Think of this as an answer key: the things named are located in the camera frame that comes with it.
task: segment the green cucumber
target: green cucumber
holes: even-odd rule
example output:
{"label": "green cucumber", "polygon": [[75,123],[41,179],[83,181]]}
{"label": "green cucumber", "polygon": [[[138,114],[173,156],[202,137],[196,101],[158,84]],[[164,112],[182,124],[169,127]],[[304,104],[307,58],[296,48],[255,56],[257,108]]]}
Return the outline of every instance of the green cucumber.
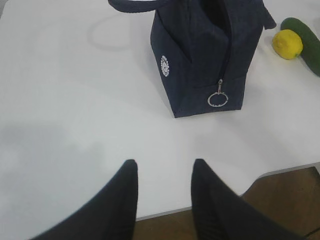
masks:
{"label": "green cucumber", "polygon": [[320,77],[320,40],[302,21],[288,17],[281,23],[281,30],[290,29],[298,34],[302,40],[301,57],[307,66]]}

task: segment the lemon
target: lemon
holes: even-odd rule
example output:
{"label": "lemon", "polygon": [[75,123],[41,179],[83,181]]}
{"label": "lemon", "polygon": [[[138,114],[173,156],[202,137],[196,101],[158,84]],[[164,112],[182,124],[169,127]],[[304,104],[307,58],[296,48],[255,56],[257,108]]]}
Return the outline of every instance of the lemon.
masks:
{"label": "lemon", "polygon": [[284,59],[294,59],[300,55],[304,45],[298,34],[290,29],[281,30],[272,39],[273,49]]}

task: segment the printed emblem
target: printed emblem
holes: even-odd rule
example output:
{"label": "printed emblem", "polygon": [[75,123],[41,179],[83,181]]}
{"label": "printed emblem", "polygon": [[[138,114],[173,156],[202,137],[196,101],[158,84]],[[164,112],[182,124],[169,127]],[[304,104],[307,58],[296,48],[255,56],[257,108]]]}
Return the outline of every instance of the printed emblem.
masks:
{"label": "printed emblem", "polygon": [[161,70],[165,77],[169,76],[169,62],[165,56],[161,57]]}

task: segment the wooden floor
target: wooden floor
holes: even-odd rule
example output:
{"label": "wooden floor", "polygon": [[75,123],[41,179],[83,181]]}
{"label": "wooden floor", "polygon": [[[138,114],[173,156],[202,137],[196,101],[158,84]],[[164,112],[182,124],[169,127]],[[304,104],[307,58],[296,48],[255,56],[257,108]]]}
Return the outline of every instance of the wooden floor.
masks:
{"label": "wooden floor", "polygon": [[[314,167],[261,178],[243,199],[300,236],[320,227],[320,175]],[[138,221],[133,239],[196,240],[191,211]],[[308,239],[320,240],[320,231]]]}

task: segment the white table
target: white table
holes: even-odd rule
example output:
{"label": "white table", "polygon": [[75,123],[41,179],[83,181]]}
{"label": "white table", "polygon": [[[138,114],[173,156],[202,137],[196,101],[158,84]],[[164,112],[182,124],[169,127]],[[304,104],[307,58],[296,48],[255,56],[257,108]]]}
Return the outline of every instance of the white table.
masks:
{"label": "white table", "polygon": [[[320,35],[318,0],[266,0],[277,23]],[[153,12],[106,0],[10,0],[0,20],[0,239],[69,216],[126,159],[138,163],[137,217],[191,205],[194,160],[238,194],[261,175],[320,160],[320,78],[264,31],[243,109],[174,119],[150,47]]]}

